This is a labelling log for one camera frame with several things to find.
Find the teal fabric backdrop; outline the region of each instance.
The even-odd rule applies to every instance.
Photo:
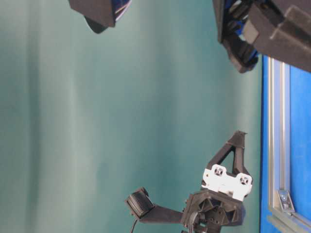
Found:
[[[254,187],[223,232],[259,232],[261,68],[231,65],[211,1],[134,0],[102,35],[66,0],[2,0],[0,20],[1,233],[128,232],[140,186],[181,210],[237,129]]]

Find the white mounting plate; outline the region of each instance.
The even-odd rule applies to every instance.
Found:
[[[233,199],[243,201],[244,197],[252,190],[253,178],[244,173],[239,173],[236,177],[227,175],[227,169],[224,166],[214,164],[212,169],[205,169],[203,180],[207,188],[214,192],[222,192]]]

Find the robotic arm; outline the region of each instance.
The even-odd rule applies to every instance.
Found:
[[[69,0],[95,33],[115,27],[132,0]],[[240,73],[262,53],[311,72],[310,0],[213,0],[218,41]]]
[[[252,177],[244,167],[244,139],[245,133],[235,132],[211,159],[203,174],[201,190],[190,194],[183,212],[154,204],[144,188],[131,194],[125,203],[135,223],[177,223],[189,233],[220,233],[223,226],[242,225],[243,200],[252,189]],[[234,152],[232,173],[220,165],[230,152]]]

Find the black cable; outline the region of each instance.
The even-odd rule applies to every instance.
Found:
[[[134,223],[133,223],[133,226],[132,226],[132,229],[131,229],[130,233],[133,233],[136,223],[137,223],[137,219],[135,219],[135,221],[134,221]]]

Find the black robotic part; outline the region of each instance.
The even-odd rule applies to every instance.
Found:
[[[216,155],[209,161],[206,168],[212,169],[214,164],[221,164],[225,158],[233,152],[234,161],[232,174],[228,175],[236,176],[239,173],[249,175],[247,169],[244,167],[244,148],[245,148],[245,135],[246,133],[236,131],[234,135],[224,144],[224,146],[216,153]]]
[[[233,171],[231,176],[248,171],[244,167],[244,147],[246,133],[236,131],[218,153],[210,160],[207,169],[221,162],[234,152]],[[142,223],[180,223],[189,233],[220,233],[223,226],[242,225],[245,208],[239,200],[230,195],[202,188],[201,191],[190,194],[186,208],[178,212],[153,204],[144,188],[136,190],[125,203],[136,221]]]
[[[116,25],[111,0],[69,0],[69,4],[73,10],[104,27]]]
[[[258,52],[311,72],[309,0],[213,0],[213,5],[218,41],[240,73],[255,67]]]
[[[93,32],[115,27],[131,0],[69,0],[71,8],[84,15]]]
[[[181,223],[186,228],[193,225],[194,232],[218,233],[222,226],[242,225],[244,217],[245,208],[241,201],[206,189],[190,194]]]
[[[136,219],[143,223],[180,223],[182,213],[153,204],[145,188],[132,193],[125,203]]]

